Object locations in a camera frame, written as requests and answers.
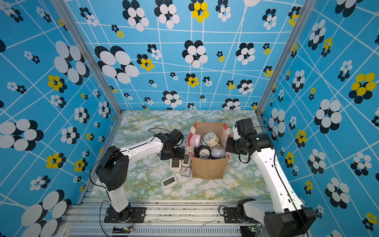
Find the grey round clock wire handle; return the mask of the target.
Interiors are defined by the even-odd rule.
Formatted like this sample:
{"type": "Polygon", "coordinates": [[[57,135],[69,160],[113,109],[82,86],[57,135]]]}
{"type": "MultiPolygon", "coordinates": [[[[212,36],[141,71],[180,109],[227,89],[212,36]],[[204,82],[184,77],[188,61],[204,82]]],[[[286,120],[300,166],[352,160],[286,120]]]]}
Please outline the grey round clock wire handle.
{"type": "Polygon", "coordinates": [[[211,149],[211,159],[224,159],[226,157],[225,148],[222,146],[215,146],[211,149]]]}

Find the large white digital clock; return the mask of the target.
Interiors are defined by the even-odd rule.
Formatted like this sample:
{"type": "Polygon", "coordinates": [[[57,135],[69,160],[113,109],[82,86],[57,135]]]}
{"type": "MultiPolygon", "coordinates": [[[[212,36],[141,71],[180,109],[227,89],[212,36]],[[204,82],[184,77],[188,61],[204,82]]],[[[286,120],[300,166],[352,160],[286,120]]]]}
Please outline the large white digital clock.
{"type": "Polygon", "coordinates": [[[182,169],[182,161],[179,159],[171,159],[169,169],[171,172],[179,173],[182,169]]]}

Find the pink round alarm clock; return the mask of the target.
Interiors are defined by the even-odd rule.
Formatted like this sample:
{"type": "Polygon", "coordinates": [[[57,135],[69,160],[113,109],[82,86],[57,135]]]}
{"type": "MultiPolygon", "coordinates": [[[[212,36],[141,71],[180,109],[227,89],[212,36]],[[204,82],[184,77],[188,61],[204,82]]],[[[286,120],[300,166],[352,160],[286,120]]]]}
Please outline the pink round alarm clock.
{"type": "Polygon", "coordinates": [[[200,140],[201,140],[201,134],[195,134],[194,135],[194,147],[197,148],[199,147],[199,144],[200,144],[200,140]]]}

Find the blue twin-bell alarm clock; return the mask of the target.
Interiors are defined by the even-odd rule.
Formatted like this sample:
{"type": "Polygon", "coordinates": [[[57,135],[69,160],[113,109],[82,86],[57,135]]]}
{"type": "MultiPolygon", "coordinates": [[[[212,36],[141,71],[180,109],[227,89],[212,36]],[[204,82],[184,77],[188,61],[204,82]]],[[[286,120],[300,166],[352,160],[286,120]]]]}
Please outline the blue twin-bell alarm clock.
{"type": "Polygon", "coordinates": [[[208,132],[202,138],[208,147],[215,147],[220,142],[220,139],[215,132],[208,132]]]}

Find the black round alarm clock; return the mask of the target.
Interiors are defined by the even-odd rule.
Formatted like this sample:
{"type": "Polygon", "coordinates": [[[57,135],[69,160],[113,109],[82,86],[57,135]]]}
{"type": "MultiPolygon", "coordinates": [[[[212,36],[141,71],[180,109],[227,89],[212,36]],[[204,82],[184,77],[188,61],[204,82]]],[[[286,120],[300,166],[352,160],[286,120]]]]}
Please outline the black round alarm clock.
{"type": "Polygon", "coordinates": [[[201,145],[197,149],[197,158],[208,160],[211,157],[211,149],[206,145],[201,145]]]}

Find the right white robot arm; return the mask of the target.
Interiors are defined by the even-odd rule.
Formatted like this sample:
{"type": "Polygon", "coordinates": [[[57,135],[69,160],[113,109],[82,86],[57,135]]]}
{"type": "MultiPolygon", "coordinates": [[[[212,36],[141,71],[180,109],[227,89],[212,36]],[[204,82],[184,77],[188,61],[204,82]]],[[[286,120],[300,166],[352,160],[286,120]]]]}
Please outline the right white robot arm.
{"type": "Polygon", "coordinates": [[[226,143],[226,151],[247,155],[258,166],[268,187],[272,206],[253,198],[238,201],[236,211],[242,223],[256,221],[271,237],[308,235],[316,220],[315,211],[305,207],[285,176],[276,156],[276,146],[266,133],[258,133],[251,119],[238,120],[234,135],[226,143]]]}

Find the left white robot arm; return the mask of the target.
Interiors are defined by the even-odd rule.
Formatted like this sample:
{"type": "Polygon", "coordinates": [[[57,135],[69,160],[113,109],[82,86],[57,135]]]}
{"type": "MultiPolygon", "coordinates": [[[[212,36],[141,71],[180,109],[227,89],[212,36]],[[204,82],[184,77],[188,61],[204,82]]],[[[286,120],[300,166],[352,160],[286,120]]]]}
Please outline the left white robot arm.
{"type": "Polygon", "coordinates": [[[185,149],[181,148],[184,135],[177,129],[168,133],[157,133],[138,144],[117,148],[111,146],[95,169],[95,173],[107,191],[110,207],[117,214],[128,215],[131,211],[123,185],[129,166],[137,161],[157,154],[162,160],[182,160],[185,149]]]}

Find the white bell alarm clock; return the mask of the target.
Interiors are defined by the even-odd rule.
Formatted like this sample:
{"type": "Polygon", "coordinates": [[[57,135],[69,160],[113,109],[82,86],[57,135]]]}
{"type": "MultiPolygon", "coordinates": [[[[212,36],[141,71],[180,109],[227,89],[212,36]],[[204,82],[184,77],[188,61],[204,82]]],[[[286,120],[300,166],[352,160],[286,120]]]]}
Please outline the white bell alarm clock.
{"type": "Polygon", "coordinates": [[[189,137],[188,137],[188,136],[184,137],[184,141],[183,141],[183,143],[181,144],[181,147],[182,147],[182,148],[186,148],[187,143],[188,143],[188,140],[189,140],[189,137]]]}

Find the small white digital clock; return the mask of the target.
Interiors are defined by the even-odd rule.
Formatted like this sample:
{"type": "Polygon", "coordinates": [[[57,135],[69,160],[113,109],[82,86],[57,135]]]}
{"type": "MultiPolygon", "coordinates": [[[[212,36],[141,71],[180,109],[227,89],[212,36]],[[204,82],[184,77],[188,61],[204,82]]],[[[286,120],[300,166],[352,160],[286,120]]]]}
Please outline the small white digital clock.
{"type": "Polygon", "coordinates": [[[190,167],[191,157],[190,154],[185,154],[184,159],[182,160],[182,167],[190,167]]]}

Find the small clear square clock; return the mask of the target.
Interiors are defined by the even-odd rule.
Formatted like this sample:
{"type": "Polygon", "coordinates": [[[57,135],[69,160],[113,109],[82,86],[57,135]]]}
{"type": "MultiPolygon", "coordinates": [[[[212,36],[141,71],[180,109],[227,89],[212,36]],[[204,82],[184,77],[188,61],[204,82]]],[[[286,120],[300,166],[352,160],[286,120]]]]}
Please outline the small clear square clock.
{"type": "Polygon", "coordinates": [[[192,168],[191,167],[182,167],[180,170],[180,175],[183,177],[191,177],[192,176],[192,168]]]}

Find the lowest white digital clock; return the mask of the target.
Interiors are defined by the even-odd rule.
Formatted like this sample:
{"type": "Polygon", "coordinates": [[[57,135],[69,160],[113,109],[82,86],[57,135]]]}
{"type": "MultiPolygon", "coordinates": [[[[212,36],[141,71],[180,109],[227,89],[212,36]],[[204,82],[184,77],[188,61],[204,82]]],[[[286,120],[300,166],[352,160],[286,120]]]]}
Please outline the lowest white digital clock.
{"type": "Polygon", "coordinates": [[[161,181],[161,186],[164,190],[172,188],[173,186],[177,184],[178,184],[178,178],[176,175],[172,175],[161,181]]]}

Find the right green circuit board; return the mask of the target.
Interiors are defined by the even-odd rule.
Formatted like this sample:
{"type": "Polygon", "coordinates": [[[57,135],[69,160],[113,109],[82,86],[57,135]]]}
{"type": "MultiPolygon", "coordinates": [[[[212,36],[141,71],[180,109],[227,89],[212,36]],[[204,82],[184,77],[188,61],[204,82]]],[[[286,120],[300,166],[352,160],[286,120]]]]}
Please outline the right green circuit board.
{"type": "Polygon", "coordinates": [[[254,237],[256,235],[257,228],[252,226],[240,226],[240,232],[242,237],[254,237]]]}

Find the green circuit board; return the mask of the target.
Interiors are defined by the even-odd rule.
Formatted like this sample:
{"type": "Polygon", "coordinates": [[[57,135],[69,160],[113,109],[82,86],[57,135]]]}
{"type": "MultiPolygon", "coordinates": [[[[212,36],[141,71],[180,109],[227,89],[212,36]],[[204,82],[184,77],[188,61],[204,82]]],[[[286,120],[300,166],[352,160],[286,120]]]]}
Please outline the green circuit board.
{"type": "Polygon", "coordinates": [[[113,227],[112,234],[130,234],[134,230],[133,227],[113,227]]]}
{"type": "Polygon", "coordinates": [[[252,226],[240,226],[240,232],[242,237],[254,237],[256,235],[257,228],[252,226]]]}

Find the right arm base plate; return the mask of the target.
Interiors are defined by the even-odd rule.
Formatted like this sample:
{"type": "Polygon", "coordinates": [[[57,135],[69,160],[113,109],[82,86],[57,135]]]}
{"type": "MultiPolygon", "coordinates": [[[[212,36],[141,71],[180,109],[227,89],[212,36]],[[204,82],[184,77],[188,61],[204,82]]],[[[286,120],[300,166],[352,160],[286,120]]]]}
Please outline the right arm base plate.
{"type": "Polygon", "coordinates": [[[226,224],[242,224],[236,207],[222,207],[222,215],[226,224]]]}

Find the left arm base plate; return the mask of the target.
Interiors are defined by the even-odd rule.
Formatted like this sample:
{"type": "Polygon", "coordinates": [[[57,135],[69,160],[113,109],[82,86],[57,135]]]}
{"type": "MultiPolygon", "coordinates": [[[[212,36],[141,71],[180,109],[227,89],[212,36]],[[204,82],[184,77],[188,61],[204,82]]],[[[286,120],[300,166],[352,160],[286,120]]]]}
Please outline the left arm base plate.
{"type": "Polygon", "coordinates": [[[110,206],[106,209],[104,223],[143,223],[146,210],[145,207],[127,207],[118,213],[110,206]]]}

